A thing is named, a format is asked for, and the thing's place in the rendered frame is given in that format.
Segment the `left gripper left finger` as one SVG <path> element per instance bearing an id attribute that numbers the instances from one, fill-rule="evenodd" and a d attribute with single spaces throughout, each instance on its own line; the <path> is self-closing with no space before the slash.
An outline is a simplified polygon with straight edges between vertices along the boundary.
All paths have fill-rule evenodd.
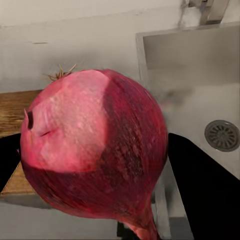
<path id="1" fill-rule="evenodd" d="M 20 162 L 21 133 L 0 138 L 0 193 Z"/>

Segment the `vidalia onion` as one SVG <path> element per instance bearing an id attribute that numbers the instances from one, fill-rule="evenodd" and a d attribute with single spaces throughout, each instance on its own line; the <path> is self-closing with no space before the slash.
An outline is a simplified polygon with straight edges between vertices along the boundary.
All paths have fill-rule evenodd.
<path id="1" fill-rule="evenodd" d="M 24 109 L 26 180 L 59 211 L 118 220 L 140 240 L 161 240 L 151 198 L 169 136 L 156 99 L 114 70 L 74 68 L 56 73 Z"/>

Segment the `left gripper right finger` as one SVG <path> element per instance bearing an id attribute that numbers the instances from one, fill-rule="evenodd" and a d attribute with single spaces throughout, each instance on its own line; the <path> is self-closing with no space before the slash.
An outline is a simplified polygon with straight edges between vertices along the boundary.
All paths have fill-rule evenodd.
<path id="1" fill-rule="evenodd" d="M 194 240 L 240 240 L 240 180 L 189 139 L 169 133 L 168 141 Z"/>

